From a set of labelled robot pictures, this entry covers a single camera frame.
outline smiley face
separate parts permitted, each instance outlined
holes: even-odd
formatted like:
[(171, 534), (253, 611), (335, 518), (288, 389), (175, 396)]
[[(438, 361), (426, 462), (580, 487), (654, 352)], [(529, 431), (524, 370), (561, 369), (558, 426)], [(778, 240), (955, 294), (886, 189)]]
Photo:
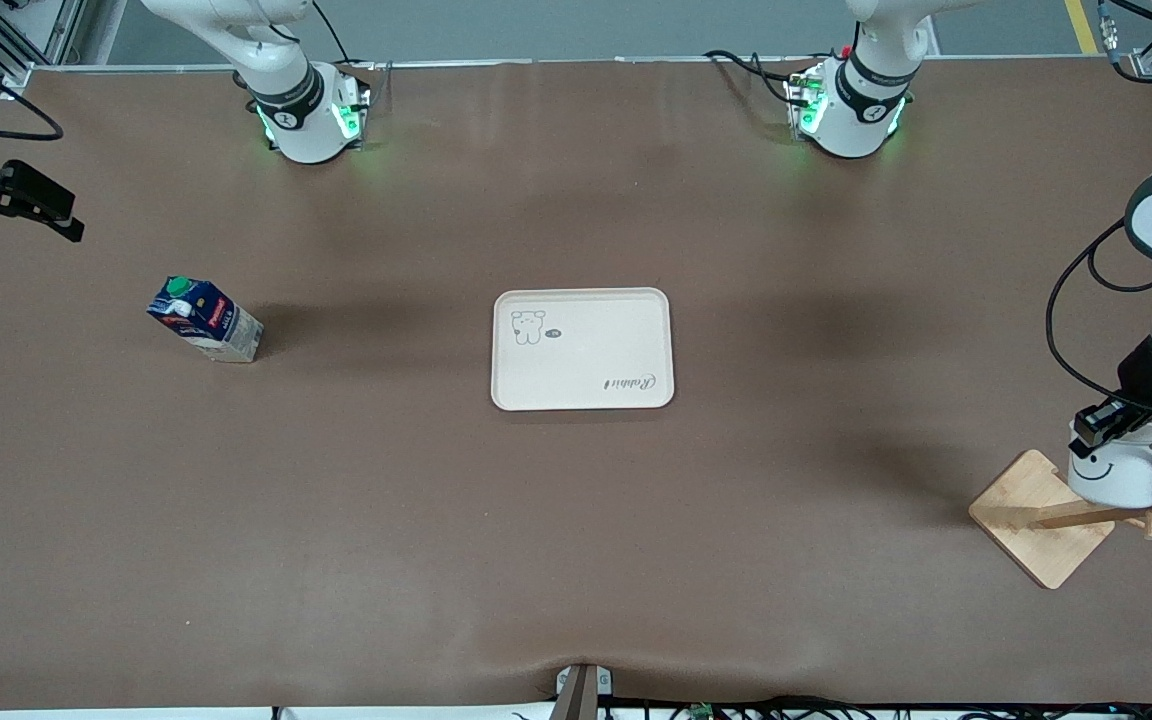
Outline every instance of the smiley face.
[(1102, 480), (1111, 477), (1112, 471), (1114, 471), (1114, 462), (1097, 457), (1093, 453), (1087, 455), (1087, 458), (1074, 457), (1070, 462), (1070, 470), (1084, 480)]

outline yellow stripe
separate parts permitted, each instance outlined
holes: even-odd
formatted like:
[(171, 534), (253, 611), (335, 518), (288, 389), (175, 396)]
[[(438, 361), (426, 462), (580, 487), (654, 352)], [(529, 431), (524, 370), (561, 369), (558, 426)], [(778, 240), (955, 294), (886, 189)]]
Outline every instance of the yellow stripe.
[(1087, 14), (1083, 12), (1082, 0), (1064, 0), (1064, 12), (1069, 13), (1069, 24), (1078, 37), (1079, 53), (1096, 55), (1096, 38), (1092, 37), (1092, 26), (1087, 23)]

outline white mug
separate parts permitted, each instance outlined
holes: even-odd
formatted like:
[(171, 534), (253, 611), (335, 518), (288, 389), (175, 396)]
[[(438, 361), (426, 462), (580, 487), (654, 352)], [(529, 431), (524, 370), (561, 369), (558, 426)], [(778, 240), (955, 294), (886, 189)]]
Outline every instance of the white mug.
[[(1078, 439), (1070, 423), (1070, 439)], [(1085, 458), (1070, 452), (1069, 488), (1111, 507), (1152, 507), (1152, 423), (1097, 447)]]

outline wooden mug holder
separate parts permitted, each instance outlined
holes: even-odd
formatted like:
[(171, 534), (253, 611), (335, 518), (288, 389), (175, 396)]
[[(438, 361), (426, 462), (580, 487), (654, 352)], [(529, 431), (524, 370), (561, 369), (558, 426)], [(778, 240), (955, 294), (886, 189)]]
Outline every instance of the wooden mug holder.
[(1111, 537), (1116, 523), (1142, 529), (1152, 539), (1152, 507), (1126, 510), (1085, 501), (1038, 450), (1023, 452), (968, 511), (998, 547), (1047, 589), (1060, 588)]

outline bear drawing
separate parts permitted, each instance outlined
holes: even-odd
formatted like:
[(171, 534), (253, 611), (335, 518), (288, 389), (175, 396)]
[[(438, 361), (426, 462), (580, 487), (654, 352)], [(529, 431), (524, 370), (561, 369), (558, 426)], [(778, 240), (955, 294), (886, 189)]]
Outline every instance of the bear drawing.
[(545, 324), (544, 310), (515, 310), (511, 318), (513, 336), (518, 344), (540, 342), (540, 327)]

